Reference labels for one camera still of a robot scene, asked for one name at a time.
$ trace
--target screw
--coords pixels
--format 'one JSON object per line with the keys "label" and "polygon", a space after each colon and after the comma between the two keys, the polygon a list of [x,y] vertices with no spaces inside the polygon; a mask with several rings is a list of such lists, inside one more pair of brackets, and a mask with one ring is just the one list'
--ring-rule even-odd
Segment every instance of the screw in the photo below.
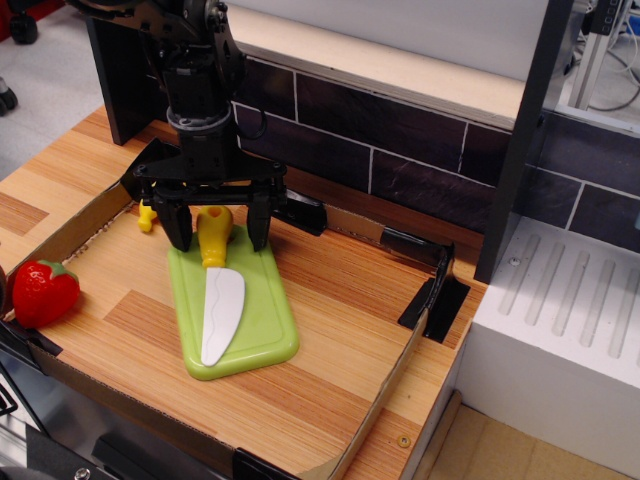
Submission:
{"label": "screw", "polygon": [[91,478],[91,471],[88,468],[79,468],[73,477],[73,480],[89,480]]}
{"label": "screw", "polygon": [[406,435],[400,435],[398,437],[398,446],[401,448],[408,448],[411,445],[411,439]]}

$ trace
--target yellow knife handle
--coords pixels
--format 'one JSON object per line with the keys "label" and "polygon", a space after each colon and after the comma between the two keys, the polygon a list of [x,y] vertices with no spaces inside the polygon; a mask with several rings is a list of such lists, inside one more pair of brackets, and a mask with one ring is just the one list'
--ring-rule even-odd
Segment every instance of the yellow knife handle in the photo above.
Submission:
{"label": "yellow knife handle", "polygon": [[227,260],[227,242],[233,230],[231,210],[222,205],[202,207],[196,223],[202,266],[224,267]]}

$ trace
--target white ledge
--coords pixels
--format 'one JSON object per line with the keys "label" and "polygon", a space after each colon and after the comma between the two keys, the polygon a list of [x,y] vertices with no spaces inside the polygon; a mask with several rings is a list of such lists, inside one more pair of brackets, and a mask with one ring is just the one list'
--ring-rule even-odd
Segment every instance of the white ledge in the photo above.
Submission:
{"label": "white ledge", "polygon": [[484,125],[513,129],[524,82],[229,5],[246,54]]}

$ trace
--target strawberry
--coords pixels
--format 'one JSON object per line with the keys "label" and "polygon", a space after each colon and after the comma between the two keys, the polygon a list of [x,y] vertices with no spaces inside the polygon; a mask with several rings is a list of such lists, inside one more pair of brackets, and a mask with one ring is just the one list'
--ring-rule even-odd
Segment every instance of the strawberry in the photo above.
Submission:
{"label": "strawberry", "polygon": [[13,285],[13,308],[24,328],[43,327],[69,310],[80,295],[78,277],[61,263],[28,261]]}

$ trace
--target white panel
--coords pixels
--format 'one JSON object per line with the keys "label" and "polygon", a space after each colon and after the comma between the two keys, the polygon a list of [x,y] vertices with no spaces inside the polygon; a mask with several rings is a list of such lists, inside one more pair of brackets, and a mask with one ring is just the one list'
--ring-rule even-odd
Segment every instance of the white panel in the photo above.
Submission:
{"label": "white panel", "polygon": [[228,3],[518,80],[529,72],[547,7],[546,0]]}

